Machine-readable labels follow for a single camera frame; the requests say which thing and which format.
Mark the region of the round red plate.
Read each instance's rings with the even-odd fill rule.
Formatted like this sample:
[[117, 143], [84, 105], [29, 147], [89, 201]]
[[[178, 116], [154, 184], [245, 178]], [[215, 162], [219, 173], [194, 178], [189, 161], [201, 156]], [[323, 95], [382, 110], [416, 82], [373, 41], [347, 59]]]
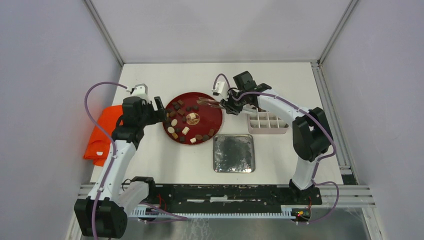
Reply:
[[[211, 140], [221, 129], [223, 110], [197, 104], [198, 97], [214, 100], [206, 93], [186, 92], [175, 96], [165, 106], [167, 119], [162, 128], [175, 143], [199, 145]], [[173, 127], [175, 133], [170, 134], [168, 127]]]

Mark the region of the metal serving tongs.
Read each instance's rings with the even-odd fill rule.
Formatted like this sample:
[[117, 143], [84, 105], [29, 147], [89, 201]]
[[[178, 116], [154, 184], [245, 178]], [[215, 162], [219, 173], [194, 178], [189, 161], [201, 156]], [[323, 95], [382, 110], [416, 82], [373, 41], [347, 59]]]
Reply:
[[202, 105], [202, 106], [209, 106], [209, 107], [212, 107], [212, 108], [218, 108], [218, 109], [225, 110], [225, 112], [229, 115], [236, 115], [237, 116], [240, 113], [253, 115], [253, 114], [256, 113], [256, 110], [251, 109], [251, 108], [246, 108], [246, 107], [243, 107], [241, 110], [232, 109], [228, 106], [221, 105], [221, 103], [216, 101], [216, 100], [205, 98], [205, 97], [198, 97], [198, 99], [196, 100], [196, 103], [198, 105]]

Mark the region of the pink divided chocolate box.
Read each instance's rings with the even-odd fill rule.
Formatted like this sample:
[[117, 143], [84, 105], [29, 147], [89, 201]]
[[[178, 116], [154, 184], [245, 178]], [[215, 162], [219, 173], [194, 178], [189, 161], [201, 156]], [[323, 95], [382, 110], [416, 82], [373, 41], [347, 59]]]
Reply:
[[289, 125], [274, 113], [253, 107], [247, 116], [247, 129], [252, 135], [283, 135]]

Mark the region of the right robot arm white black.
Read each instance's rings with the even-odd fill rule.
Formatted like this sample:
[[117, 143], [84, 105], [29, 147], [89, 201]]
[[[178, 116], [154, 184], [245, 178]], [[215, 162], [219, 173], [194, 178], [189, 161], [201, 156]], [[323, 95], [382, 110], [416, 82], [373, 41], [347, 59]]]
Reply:
[[227, 79], [215, 80], [212, 87], [213, 95], [221, 96], [219, 104], [227, 114], [238, 115], [251, 105], [274, 114], [291, 128], [292, 145], [298, 160], [289, 181], [288, 196], [293, 203], [302, 204], [316, 186], [319, 163], [337, 151], [324, 110], [292, 103], [268, 84], [257, 84], [248, 71], [234, 76], [233, 80], [235, 87], [231, 87]]

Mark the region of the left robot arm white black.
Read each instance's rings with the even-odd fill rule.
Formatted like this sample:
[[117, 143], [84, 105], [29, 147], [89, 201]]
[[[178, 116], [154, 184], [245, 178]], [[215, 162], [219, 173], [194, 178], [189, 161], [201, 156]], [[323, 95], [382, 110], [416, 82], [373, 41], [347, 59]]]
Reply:
[[126, 97], [121, 108], [122, 115], [109, 137], [111, 151], [99, 179], [87, 197], [77, 199], [74, 204], [74, 213], [85, 237], [121, 238], [129, 215], [137, 205], [142, 201], [151, 204], [157, 198], [152, 177], [136, 180], [124, 193], [120, 190], [129, 163], [145, 135], [144, 128], [164, 122], [166, 109], [159, 96], [153, 101], [139, 96]]

